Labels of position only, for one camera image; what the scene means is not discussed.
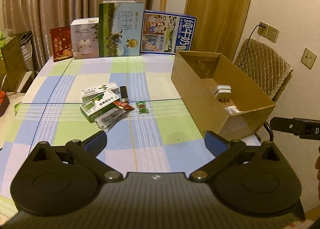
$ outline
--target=blue milk box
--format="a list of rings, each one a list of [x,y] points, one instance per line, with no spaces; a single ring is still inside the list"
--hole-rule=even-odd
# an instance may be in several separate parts
[[[144,4],[133,0],[99,4],[99,55],[139,55]]]
[[[145,10],[140,51],[175,54],[190,50],[196,18],[189,15]]]

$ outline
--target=electrical outlet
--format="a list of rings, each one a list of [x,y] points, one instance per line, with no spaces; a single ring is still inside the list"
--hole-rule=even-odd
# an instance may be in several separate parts
[[[308,48],[304,50],[303,56],[301,57],[301,62],[307,66],[309,69],[313,67],[317,56],[311,52]]]
[[[263,36],[263,37],[266,37],[267,36],[267,33],[268,33],[268,28],[269,26],[263,22],[260,22],[260,24],[263,24],[266,26],[266,28],[263,28],[261,26],[258,27],[258,35],[260,36]]]
[[[279,35],[279,30],[272,27],[272,26],[269,26],[269,29],[268,29],[268,33],[267,33],[267,39],[270,40],[271,42],[275,43],[278,39],[278,35]]]

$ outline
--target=checkered tablecloth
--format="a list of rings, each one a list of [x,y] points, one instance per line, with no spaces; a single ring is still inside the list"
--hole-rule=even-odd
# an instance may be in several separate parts
[[[39,141],[64,145],[99,130],[79,108],[80,90],[95,85],[116,82],[127,87],[132,105],[147,101],[150,113],[130,112],[108,133],[107,147],[98,156],[124,176],[128,171],[184,171],[188,176],[214,159],[171,82],[173,60],[168,55],[49,60],[0,142],[0,212],[15,211],[11,181]]]

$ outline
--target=white medicine box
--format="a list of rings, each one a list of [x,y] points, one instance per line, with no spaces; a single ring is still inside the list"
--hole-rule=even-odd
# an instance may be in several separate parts
[[[75,59],[98,58],[99,18],[76,19],[70,26],[72,52]]]

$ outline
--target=power cord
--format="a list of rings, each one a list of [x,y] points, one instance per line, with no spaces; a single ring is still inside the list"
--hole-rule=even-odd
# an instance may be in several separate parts
[[[264,25],[264,24],[258,24],[258,25],[256,25],[256,27],[255,27],[254,30],[252,31],[251,35],[249,36],[249,39],[248,39],[248,42],[247,42],[247,46],[246,46],[246,48],[245,48],[244,58],[242,59],[242,62],[241,62],[241,64],[240,64],[239,68],[241,68],[241,66],[242,66],[242,64],[243,64],[243,62],[244,62],[244,60],[245,60],[245,58],[246,58],[246,56],[247,56],[247,50],[248,50],[248,44],[249,44],[250,38],[251,38],[253,32],[257,29],[258,26],[260,26],[260,27],[262,27],[262,28],[266,28],[266,25]]]

